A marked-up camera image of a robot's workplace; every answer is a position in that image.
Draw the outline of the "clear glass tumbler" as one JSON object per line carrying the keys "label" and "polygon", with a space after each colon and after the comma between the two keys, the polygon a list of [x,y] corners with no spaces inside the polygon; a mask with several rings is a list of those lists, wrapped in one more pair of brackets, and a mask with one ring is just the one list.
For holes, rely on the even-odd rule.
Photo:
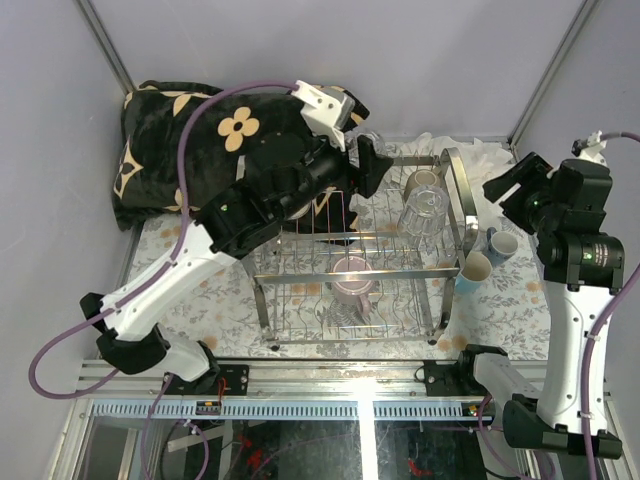
{"label": "clear glass tumbler", "polygon": [[440,187],[414,188],[397,223],[397,232],[406,240],[427,240],[440,235],[449,209],[449,195]]}
{"label": "clear glass tumbler", "polygon": [[378,156],[385,156],[387,152],[386,142],[382,135],[366,127],[357,127],[346,132],[345,146],[349,162],[354,167],[360,166],[360,159],[371,149]]}

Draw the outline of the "clear glass tumbler front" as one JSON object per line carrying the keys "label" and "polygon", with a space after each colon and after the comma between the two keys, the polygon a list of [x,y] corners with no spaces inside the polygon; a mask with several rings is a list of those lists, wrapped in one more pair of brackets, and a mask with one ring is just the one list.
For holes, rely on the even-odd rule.
{"label": "clear glass tumbler front", "polygon": [[397,223],[397,232],[406,240],[427,240],[440,235],[449,209],[449,195],[440,187],[414,188]]}

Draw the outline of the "grey textured coffee mug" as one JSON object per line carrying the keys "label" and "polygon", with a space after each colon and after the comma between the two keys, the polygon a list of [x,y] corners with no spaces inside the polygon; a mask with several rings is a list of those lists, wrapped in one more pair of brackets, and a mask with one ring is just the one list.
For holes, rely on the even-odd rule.
{"label": "grey textured coffee mug", "polygon": [[486,245],[483,254],[493,267],[498,267],[511,259],[519,248],[517,238],[505,231],[490,227],[486,231]]}

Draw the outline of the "light blue mug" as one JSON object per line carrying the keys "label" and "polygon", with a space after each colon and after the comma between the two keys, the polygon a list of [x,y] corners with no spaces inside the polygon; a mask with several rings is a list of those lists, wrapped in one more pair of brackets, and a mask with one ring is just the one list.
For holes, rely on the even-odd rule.
{"label": "light blue mug", "polygon": [[470,294],[475,292],[492,274],[489,259],[481,252],[472,251],[465,259],[464,267],[456,277],[455,292]]}

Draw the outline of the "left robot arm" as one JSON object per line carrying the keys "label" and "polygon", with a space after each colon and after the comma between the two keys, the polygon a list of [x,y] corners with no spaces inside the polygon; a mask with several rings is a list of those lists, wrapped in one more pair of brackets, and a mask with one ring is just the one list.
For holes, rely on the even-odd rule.
{"label": "left robot arm", "polygon": [[357,155],[351,161],[328,143],[308,151],[293,135],[247,154],[236,180],[182,226],[174,250],[119,290],[81,299],[85,315],[101,318],[102,359],[126,375],[162,370],[170,394],[215,390],[220,368],[209,347],[167,331],[161,317],[187,291],[275,238],[329,188],[371,197],[393,161],[366,136],[357,139]]}

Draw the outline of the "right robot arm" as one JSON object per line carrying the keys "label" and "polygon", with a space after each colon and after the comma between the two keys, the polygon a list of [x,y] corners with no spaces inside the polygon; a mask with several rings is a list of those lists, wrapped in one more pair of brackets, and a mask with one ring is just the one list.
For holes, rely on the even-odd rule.
{"label": "right robot arm", "polygon": [[483,186],[484,196],[537,240],[551,314],[546,376],[535,389],[500,347],[470,344],[458,387],[490,394],[515,449],[618,459],[622,441],[604,412],[607,322],[623,296],[625,253],[601,230],[612,178],[604,161],[552,167],[535,152]]}

